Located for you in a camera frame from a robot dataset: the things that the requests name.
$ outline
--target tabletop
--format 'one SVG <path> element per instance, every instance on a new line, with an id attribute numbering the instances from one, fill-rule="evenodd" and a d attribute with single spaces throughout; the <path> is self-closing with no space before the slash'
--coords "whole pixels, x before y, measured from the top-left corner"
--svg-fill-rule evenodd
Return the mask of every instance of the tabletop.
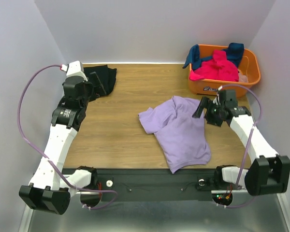
<path id="1" fill-rule="evenodd" d="M 88 104 L 86 118 L 68 152 L 64 167 L 167 168 L 155 135 L 146 134 L 138 114 L 172 96 L 201 99 L 188 89 L 188 69 L 181 64 L 112 64 L 117 68 L 114 91 Z M 246 97 L 238 104 L 249 108 Z M 189 168 L 240 166 L 244 146 L 226 123 L 205 123 L 205 138 L 212 153 L 206 165 Z M 245 167 L 250 166 L 250 159 Z"/>

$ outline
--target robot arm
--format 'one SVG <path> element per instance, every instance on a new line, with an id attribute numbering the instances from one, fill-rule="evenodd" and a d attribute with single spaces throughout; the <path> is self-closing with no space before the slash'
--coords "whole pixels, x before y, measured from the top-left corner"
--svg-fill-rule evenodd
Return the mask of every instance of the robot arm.
<path id="1" fill-rule="evenodd" d="M 81 62 L 63 66 L 67 78 L 63 83 L 64 96 L 53 112 L 50 135 L 44 153 L 62 171 L 70 145 L 86 116 L 89 98 L 95 96 L 94 86 L 84 74 Z M 80 167 L 67 179 L 79 188 L 96 186 L 96 170 Z M 19 196 L 31 209 L 63 214 L 70 198 L 77 192 L 63 182 L 57 172 L 42 158 L 28 186 L 21 186 Z"/>
<path id="2" fill-rule="evenodd" d="M 246 147 L 250 131 L 254 126 L 251 113 L 246 107 L 238 106 L 235 90 L 221 90 L 212 101 L 203 97 L 193 117 L 200 117 L 203 109 L 208 124 L 221 126 L 226 121 Z M 290 174 L 290 160 L 280 156 L 265 140 L 260 131 L 254 127 L 248 154 L 251 167 L 243 169 L 239 185 L 247 189 L 250 195 L 282 193 L 287 190 Z M 235 166 L 217 167 L 216 181 L 236 183 L 240 168 Z"/>

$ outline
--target orange plastic tub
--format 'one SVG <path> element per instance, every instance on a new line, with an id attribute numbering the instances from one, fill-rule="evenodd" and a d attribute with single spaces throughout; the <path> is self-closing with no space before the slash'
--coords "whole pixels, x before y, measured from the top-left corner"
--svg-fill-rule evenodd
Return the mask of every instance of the orange plastic tub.
<path id="1" fill-rule="evenodd" d="M 226 46 L 215 46 L 215 45 L 205 45 L 200 44 L 200 58 L 208 57 L 213 54 L 214 50 L 221 50 L 227 48 Z M 238 69 L 246 75 L 248 78 L 248 83 L 245 82 L 232 82 L 232 81 L 219 81 L 219 80 L 210 80 L 204 79 L 199 81 L 190 81 L 189 75 L 191 72 L 191 64 L 189 65 L 189 74 L 188 74 L 188 86 L 191 92 L 195 94 L 206 94 L 206 95 L 216 95 L 216 90 L 219 86 L 226 84 L 239 84 L 247 88 L 251 88 L 253 85 L 257 84 L 260 81 L 260 70 L 257 62 L 257 58 L 253 52 L 248 49 L 244 50 L 242 61 Z M 247 90 L 240 87 L 226 87 L 233 88 L 236 91 L 237 97 L 242 97 L 246 94 Z"/>

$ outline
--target pink cloth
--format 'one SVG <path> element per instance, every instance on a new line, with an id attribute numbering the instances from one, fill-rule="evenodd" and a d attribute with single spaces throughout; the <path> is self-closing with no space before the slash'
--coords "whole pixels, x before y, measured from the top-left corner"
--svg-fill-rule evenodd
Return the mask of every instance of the pink cloth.
<path id="1" fill-rule="evenodd" d="M 195 71 L 191 70 L 189 79 L 191 81 L 212 79 L 238 82 L 239 77 L 237 67 L 227 60 L 226 52 L 215 50 L 211 60 L 203 61 L 201 67 Z"/>

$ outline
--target purple shirt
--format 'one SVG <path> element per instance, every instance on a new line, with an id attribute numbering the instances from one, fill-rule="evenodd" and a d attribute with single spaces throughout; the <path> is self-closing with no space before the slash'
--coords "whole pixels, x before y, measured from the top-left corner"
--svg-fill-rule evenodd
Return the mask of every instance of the purple shirt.
<path id="1" fill-rule="evenodd" d="M 211 158 L 204 135 L 203 113 L 193 118 L 200 101 L 173 96 L 155 109 L 139 113 L 147 134 L 158 140 L 171 172 L 195 164 L 207 164 Z"/>

